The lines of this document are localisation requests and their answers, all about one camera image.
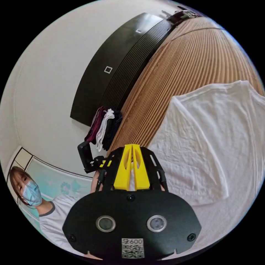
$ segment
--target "slatted wood panel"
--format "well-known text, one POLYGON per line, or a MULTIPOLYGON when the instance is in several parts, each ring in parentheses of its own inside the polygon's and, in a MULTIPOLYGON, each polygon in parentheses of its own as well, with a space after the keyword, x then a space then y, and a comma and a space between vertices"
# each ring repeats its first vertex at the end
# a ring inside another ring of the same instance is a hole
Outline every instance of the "slatted wood panel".
POLYGON ((135 83, 108 154, 125 144, 147 147, 172 96, 236 80, 248 80, 264 95, 254 66, 221 26, 205 17, 184 21, 159 47, 135 83))

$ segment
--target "white towel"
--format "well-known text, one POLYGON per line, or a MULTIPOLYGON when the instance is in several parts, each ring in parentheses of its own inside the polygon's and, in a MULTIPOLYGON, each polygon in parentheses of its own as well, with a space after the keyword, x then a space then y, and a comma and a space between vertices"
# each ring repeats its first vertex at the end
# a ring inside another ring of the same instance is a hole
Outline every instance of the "white towel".
POLYGON ((107 121, 109 119, 114 119, 114 118, 115 118, 114 111, 111 108, 108 109, 107 113, 105 114, 102 120, 99 131, 97 132, 97 135, 96 135, 96 148, 98 149, 99 152, 101 151, 102 146, 103 146, 102 141, 105 136, 107 121))

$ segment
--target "dark red cloth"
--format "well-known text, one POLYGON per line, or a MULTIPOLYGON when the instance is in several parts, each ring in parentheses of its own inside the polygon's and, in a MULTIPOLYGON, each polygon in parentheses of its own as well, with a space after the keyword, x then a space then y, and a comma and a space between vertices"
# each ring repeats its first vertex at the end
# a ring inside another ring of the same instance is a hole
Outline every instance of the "dark red cloth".
POLYGON ((85 141, 92 142, 93 144, 96 144, 96 135, 97 135, 97 132, 99 131, 102 120, 106 114, 105 111, 106 111, 106 109, 103 106, 97 110, 97 112, 93 118, 90 130, 89 130, 87 136, 85 137, 85 141))

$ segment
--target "sticker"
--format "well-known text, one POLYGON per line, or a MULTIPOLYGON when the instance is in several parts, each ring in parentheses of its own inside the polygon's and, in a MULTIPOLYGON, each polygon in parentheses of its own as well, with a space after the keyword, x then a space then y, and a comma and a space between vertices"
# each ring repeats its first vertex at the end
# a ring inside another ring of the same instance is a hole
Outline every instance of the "sticker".
POLYGON ((122 238, 121 239, 121 257, 124 259, 144 258, 143 238, 122 238))

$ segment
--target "blue surgical mask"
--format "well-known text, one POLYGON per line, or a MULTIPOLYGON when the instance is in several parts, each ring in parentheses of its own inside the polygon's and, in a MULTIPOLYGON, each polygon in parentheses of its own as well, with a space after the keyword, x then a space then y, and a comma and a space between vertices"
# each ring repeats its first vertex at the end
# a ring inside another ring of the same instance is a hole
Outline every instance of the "blue surgical mask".
POLYGON ((24 187, 23 199, 32 206, 39 206, 42 203, 41 192, 37 184, 30 180, 24 187))

